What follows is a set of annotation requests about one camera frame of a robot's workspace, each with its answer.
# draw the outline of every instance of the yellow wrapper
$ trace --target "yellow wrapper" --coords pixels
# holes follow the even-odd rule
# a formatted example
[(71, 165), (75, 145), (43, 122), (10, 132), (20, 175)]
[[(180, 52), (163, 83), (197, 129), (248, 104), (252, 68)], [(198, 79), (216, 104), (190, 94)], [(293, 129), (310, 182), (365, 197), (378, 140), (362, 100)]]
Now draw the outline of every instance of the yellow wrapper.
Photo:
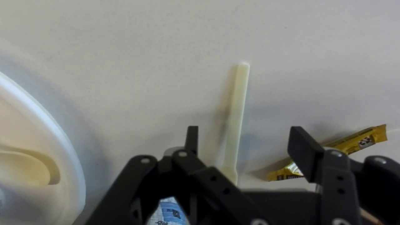
[[(386, 124), (380, 127), (372, 127), (368, 129), (363, 129), (356, 134), (352, 134), (350, 137), (346, 137), (343, 139), (340, 139), (333, 143), (322, 144), (323, 147), (333, 148), (340, 152), (342, 152), (346, 155), (353, 154), (356, 152), (360, 152), (365, 148), (368, 148), (371, 145), (375, 145), (376, 143), (386, 142)], [(282, 169), (271, 172), (267, 175), (268, 182), (273, 180), (287, 180), (287, 179), (295, 179), (301, 178), (302, 174), (297, 165), (291, 162), (288, 165), (286, 165)]]

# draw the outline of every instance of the screw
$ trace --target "screw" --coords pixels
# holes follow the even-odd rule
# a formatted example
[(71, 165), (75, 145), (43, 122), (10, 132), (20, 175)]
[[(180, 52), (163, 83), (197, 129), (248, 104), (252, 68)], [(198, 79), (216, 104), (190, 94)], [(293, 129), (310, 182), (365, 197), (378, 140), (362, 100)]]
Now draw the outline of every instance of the screw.
[(333, 219), (332, 225), (351, 225), (351, 224), (341, 218), (336, 218)]
[(143, 159), (140, 160), (140, 163), (141, 163), (141, 164), (150, 164), (150, 159), (143, 158)]
[(177, 154), (180, 158), (186, 158), (187, 157), (187, 153), (186, 152), (178, 152)]
[(331, 154), (331, 155), (335, 155), (336, 158), (341, 158), (341, 157), (342, 157), (342, 154), (338, 153), (338, 152), (331, 152), (330, 154)]
[(262, 220), (262, 219), (253, 219), (252, 222), (251, 222), (251, 225), (268, 225), (265, 220)]
[(382, 165), (387, 164), (387, 162), (383, 158), (375, 158), (373, 162)]

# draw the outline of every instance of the cream plastic rod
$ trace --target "cream plastic rod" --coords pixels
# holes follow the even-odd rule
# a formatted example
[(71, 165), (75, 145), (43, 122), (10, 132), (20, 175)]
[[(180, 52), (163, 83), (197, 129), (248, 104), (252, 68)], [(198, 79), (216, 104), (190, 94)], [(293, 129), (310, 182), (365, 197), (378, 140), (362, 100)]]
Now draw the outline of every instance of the cream plastic rod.
[(230, 103), (230, 112), (226, 128), (226, 149), (222, 154), (223, 160), (221, 172), (232, 182), (237, 184), (237, 155), (240, 147), (242, 118), (245, 113), (246, 94), (250, 77), (250, 64), (240, 63), (236, 67), (235, 84), (232, 98)]

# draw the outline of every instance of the blue label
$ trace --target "blue label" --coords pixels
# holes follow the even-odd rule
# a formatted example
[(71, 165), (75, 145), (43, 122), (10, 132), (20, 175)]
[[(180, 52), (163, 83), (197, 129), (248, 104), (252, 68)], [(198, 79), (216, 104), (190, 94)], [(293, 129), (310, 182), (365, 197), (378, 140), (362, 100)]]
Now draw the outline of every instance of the blue label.
[(185, 214), (176, 203), (160, 203), (163, 220), (167, 223), (185, 224)]

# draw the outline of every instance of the white wall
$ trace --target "white wall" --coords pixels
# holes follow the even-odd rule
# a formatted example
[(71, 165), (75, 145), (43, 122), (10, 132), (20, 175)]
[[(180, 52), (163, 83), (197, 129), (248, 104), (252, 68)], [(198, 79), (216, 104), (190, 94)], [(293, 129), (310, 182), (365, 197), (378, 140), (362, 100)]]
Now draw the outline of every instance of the white wall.
[(130, 157), (161, 157), (188, 124), (211, 159), (241, 60), (252, 67), (241, 172), (285, 158), (290, 125), (321, 142), (381, 122), (395, 134), (398, 10), (396, 0), (1, 2), (0, 69), (67, 130), (93, 207)]

